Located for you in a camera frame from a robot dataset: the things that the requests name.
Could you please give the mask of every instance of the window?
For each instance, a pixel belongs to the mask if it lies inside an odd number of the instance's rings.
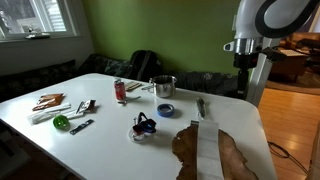
[[[0,40],[44,32],[75,36],[70,14],[68,0],[0,0]]]

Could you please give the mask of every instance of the white table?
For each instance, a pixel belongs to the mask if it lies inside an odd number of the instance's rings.
[[[197,120],[197,97],[206,102],[208,117],[229,133],[247,158],[247,166],[263,180],[277,179],[258,110],[248,102],[177,89],[168,99],[138,88],[129,97],[141,96],[126,106],[115,99],[114,77],[89,74],[35,91],[0,104],[0,118],[38,148],[83,179],[175,179],[181,164],[171,151],[176,133]],[[100,103],[95,113],[71,120],[71,128],[88,119],[95,122],[76,135],[54,128],[52,120],[31,126],[32,114],[43,94],[66,93],[63,102],[77,108],[81,101],[94,99]],[[175,114],[163,118],[156,108],[172,104]],[[130,141],[128,131],[133,118],[144,112],[157,122],[154,138],[143,144]]]

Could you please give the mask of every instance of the green ball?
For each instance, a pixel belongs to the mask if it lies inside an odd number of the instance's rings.
[[[69,130],[70,123],[66,116],[64,115],[58,115],[53,119],[53,125],[57,129],[61,130]]]

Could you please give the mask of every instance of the black backpack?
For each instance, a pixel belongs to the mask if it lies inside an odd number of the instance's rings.
[[[130,59],[124,78],[148,82],[162,74],[162,66],[156,53],[149,50],[135,51]]]

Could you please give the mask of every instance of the black couch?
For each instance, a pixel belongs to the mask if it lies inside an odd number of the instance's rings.
[[[88,73],[123,77],[128,65],[129,61],[126,60],[91,54],[78,69],[75,60],[70,60],[36,70],[1,76],[0,102]],[[230,74],[182,71],[164,73],[178,79],[178,88],[228,97],[234,97],[236,93],[237,76]]]

